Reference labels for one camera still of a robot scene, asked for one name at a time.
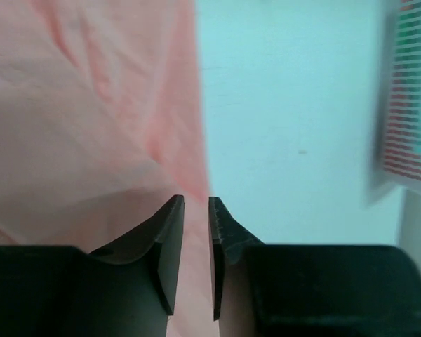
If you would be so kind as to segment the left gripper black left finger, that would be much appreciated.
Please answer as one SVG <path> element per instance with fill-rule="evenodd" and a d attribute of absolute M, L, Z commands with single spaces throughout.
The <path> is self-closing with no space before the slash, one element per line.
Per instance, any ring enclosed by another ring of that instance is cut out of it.
<path fill-rule="evenodd" d="M 91 253 L 0 246 L 0 336 L 165 336 L 184 212 L 183 196 L 175 195 Z"/>

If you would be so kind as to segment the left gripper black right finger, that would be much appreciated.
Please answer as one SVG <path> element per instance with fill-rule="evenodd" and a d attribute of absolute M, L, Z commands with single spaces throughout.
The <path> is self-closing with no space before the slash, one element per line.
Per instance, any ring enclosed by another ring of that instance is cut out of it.
<path fill-rule="evenodd" d="M 421 274 L 385 245 L 266 244 L 208 200 L 221 336 L 421 336 Z"/>

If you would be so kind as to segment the salmon pink t shirt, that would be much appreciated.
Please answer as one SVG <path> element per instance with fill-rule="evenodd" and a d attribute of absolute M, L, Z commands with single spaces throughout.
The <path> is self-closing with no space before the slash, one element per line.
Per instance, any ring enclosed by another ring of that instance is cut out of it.
<path fill-rule="evenodd" d="M 169 336 L 216 336 L 193 1 L 0 1 L 0 244 L 92 251 L 185 198 Z"/>

